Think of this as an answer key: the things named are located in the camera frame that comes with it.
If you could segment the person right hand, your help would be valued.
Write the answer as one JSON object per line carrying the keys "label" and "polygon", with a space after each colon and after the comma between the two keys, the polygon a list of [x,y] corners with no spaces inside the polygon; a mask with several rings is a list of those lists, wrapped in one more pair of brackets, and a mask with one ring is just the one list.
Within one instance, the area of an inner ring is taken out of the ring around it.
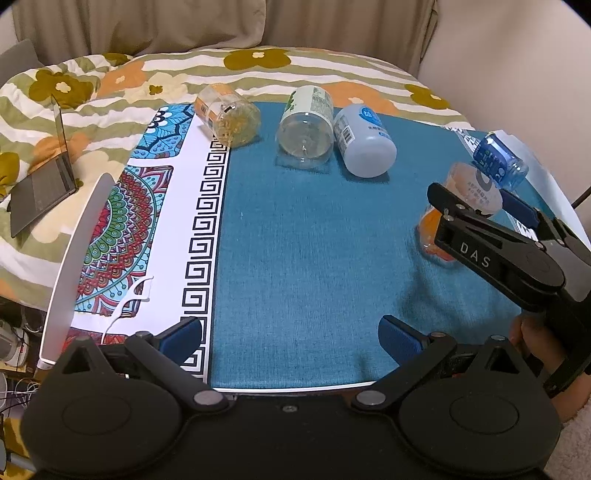
{"label": "person right hand", "polygon": [[[541,320],[528,314],[514,318],[509,331],[509,340],[520,351],[531,353],[543,364],[546,373],[554,373],[564,361],[557,341],[542,325]],[[560,420],[572,420],[586,405],[590,397],[590,376],[581,373],[563,392],[552,399]]]}

